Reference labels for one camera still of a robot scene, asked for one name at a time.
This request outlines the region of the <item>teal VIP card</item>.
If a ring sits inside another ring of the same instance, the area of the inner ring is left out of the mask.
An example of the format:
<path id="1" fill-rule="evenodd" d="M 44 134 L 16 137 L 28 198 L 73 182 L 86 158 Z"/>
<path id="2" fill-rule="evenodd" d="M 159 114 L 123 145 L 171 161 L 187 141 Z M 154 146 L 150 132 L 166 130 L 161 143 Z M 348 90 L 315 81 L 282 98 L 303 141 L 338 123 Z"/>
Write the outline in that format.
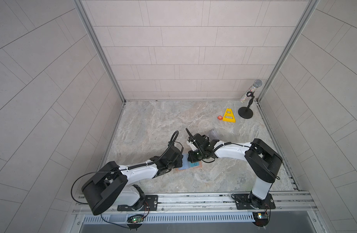
<path id="1" fill-rule="evenodd" d="M 200 167 L 200 166 L 201 166 L 201 163 L 200 163 L 200 162 L 196 162 L 196 163 L 190 163 L 190 162 L 188 162 L 188 163 L 185 165 L 185 169 L 197 168 L 197 167 Z"/>

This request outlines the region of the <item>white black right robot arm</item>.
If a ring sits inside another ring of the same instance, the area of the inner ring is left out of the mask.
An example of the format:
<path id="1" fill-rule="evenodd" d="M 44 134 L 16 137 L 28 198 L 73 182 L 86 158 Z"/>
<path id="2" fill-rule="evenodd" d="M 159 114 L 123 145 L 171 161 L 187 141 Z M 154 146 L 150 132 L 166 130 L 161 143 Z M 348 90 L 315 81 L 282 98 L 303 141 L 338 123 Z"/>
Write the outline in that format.
<path id="1" fill-rule="evenodd" d="M 282 157 L 261 139 L 255 138 L 250 143 L 224 142 L 210 139 L 206 135 L 192 135 L 187 132 L 189 151 L 188 161 L 191 163 L 212 158 L 231 158 L 246 161 L 257 176 L 255 184 L 248 196 L 248 202 L 255 209 L 269 207 L 267 201 L 269 191 L 279 179 L 278 173 L 283 164 Z"/>

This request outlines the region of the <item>tan leather card holder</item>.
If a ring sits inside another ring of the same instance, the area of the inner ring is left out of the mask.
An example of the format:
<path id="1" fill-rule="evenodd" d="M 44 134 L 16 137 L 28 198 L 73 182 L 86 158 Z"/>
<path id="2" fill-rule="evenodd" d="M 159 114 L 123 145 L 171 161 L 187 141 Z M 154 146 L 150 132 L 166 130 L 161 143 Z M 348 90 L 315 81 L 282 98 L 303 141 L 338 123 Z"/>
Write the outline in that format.
<path id="1" fill-rule="evenodd" d="M 202 167 L 202 161 L 191 163 L 188 160 L 188 153 L 183 154 L 183 159 L 182 159 L 182 167 L 181 168 L 176 168 L 176 171 L 184 171 L 188 169 L 194 169 L 194 168 L 201 168 Z"/>

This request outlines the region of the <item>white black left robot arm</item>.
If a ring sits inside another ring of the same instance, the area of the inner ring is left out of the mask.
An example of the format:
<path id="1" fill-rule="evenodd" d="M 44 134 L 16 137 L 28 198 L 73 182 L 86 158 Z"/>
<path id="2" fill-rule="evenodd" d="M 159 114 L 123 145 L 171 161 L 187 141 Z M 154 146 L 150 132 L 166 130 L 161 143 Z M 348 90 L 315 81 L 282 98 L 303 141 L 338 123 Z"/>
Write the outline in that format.
<path id="1" fill-rule="evenodd" d="M 154 156 L 142 164 L 119 166 L 111 161 L 85 182 L 81 191 L 95 216 L 104 213 L 115 203 L 139 210 L 145 202 L 145 194 L 135 183 L 181 168 L 182 159 L 182 149 L 172 145 L 162 156 Z"/>

